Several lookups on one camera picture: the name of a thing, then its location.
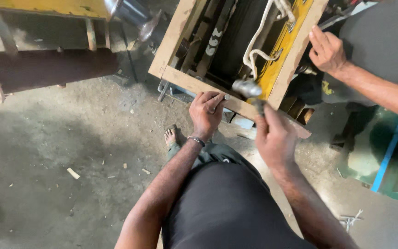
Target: metal tool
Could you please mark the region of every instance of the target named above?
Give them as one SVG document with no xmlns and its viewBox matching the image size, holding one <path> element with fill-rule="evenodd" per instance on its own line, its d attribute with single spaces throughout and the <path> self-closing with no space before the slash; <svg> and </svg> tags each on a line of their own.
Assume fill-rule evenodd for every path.
<svg viewBox="0 0 398 249">
<path fill-rule="evenodd" d="M 254 98 L 253 105 L 256 106 L 257 112 L 260 116 L 265 116 L 263 105 L 265 105 L 266 101 L 259 99 L 259 96 L 262 94 L 262 88 L 256 82 L 253 80 L 236 80 L 233 83 L 232 89 L 242 94 L 245 98 Z"/>
</svg>

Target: wooden plank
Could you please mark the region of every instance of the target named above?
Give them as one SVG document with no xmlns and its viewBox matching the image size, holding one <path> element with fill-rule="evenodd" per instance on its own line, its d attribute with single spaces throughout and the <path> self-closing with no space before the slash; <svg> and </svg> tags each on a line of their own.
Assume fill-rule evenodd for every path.
<svg viewBox="0 0 398 249">
<path fill-rule="evenodd" d="M 302 55 L 307 48 L 308 42 L 310 41 L 308 34 L 312 27 L 317 25 L 319 22 L 327 3 L 328 0 L 314 0 L 305 20 L 303 21 L 299 33 L 293 42 L 293 46 L 291 47 L 284 65 L 280 70 L 279 76 L 274 83 L 271 94 L 268 97 L 268 103 L 276 110 L 279 108 L 280 103 L 287 92 L 291 78 L 293 77 Z"/>
<path fill-rule="evenodd" d="M 178 71 L 170 66 L 167 66 L 165 68 L 162 78 L 196 94 L 199 92 L 207 92 L 207 91 L 224 93 L 223 91 L 214 88 L 208 85 L 207 83 L 204 83 L 196 78 L 193 78 L 190 75 Z M 225 107 L 251 120 L 254 120 L 254 117 L 257 115 L 256 107 L 236 97 L 230 98 L 225 104 Z M 296 129 L 297 135 L 300 138 L 305 139 L 311 136 L 311 133 L 308 130 L 306 130 L 301 124 L 297 123 L 295 120 L 290 118 L 285 113 L 281 114 L 284 117 L 286 117 L 288 122 Z"/>
<path fill-rule="evenodd" d="M 192 18 L 190 14 L 196 2 L 196 0 L 180 0 L 169 28 L 148 70 L 150 74 L 162 78 L 165 68 L 170 64 L 179 48 L 183 33 L 189 24 L 189 19 Z"/>
</svg>

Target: bracelet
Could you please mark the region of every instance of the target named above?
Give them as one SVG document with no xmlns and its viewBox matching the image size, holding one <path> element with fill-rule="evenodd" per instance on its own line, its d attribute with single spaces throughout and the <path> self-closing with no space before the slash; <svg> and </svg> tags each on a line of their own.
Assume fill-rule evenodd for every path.
<svg viewBox="0 0 398 249">
<path fill-rule="evenodd" d="M 205 143 L 202 141 L 202 139 L 196 137 L 196 136 L 189 136 L 187 139 L 193 139 L 194 141 L 200 143 L 200 145 L 202 145 L 202 148 L 205 147 Z"/>
</svg>

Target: yellow metal plate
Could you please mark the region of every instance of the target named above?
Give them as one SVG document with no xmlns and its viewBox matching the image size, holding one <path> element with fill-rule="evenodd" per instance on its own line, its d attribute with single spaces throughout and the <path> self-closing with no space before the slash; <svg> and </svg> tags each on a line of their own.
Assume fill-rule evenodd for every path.
<svg viewBox="0 0 398 249">
<path fill-rule="evenodd" d="M 0 0 L 0 8 L 51 15 L 107 17 L 103 0 Z"/>
<path fill-rule="evenodd" d="M 282 32 L 278 40 L 276 41 L 276 45 L 274 46 L 273 52 L 270 54 L 273 57 L 273 53 L 283 48 L 282 54 L 279 59 L 275 62 L 266 62 L 263 66 L 259 77 L 257 78 L 257 82 L 262 88 L 262 95 L 260 96 L 263 100 L 268 100 L 270 96 L 271 90 L 273 89 L 274 83 L 276 82 L 277 77 L 279 76 L 279 72 L 282 69 L 282 66 L 290 53 L 290 49 L 293 46 L 294 40 L 296 39 L 297 33 L 299 32 L 303 21 L 305 20 L 308 11 L 313 3 L 313 0 L 307 0 L 305 3 L 303 0 L 296 0 L 293 4 L 292 11 L 296 17 L 296 24 L 293 30 L 288 32 L 288 27 L 284 26 Z"/>
</svg>

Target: concrete floor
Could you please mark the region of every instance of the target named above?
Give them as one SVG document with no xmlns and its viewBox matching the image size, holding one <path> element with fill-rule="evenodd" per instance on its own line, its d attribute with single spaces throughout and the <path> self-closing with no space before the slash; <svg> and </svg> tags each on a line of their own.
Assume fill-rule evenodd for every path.
<svg viewBox="0 0 398 249">
<path fill-rule="evenodd" d="M 177 1 L 153 2 L 157 5 L 152 9 L 173 13 L 176 3 L 171 2 Z M 22 18 L 5 17 L 13 21 L 20 49 L 54 48 L 63 42 L 86 46 L 84 26 L 77 21 L 79 36 L 67 41 L 54 39 L 63 35 L 54 34 L 47 40 L 47 34 L 38 33 L 41 29 L 22 25 Z M 44 42 L 33 41 L 39 38 Z M 113 50 L 123 48 L 120 40 L 112 34 Z M 158 102 L 159 82 L 146 73 L 152 60 L 146 46 L 137 45 L 133 58 L 139 84 L 128 80 L 119 86 L 97 78 L 65 89 L 16 93 L 0 105 L 0 249 L 113 248 L 128 212 L 163 166 L 165 128 L 176 124 L 183 136 L 192 132 L 185 103 L 169 98 Z M 398 248 L 398 201 L 342 179 L 334 168 L 340 155 L 328 142 L 345 124 L 344 105 L 316 109 L 307 125 L 313 135 L 297 145 L 296 160 L 304 174 L 335 216 L 364 210 L 365 220 L 351 229 L 360 247 Z M 237 137 L 226 124 L 219 126 L 214 142 L 232 146 L 258 168 L 297 231 L 289 204 L 254 143 Z M 68 167 L 81 178 L 72 178 Z"/>
</svg>

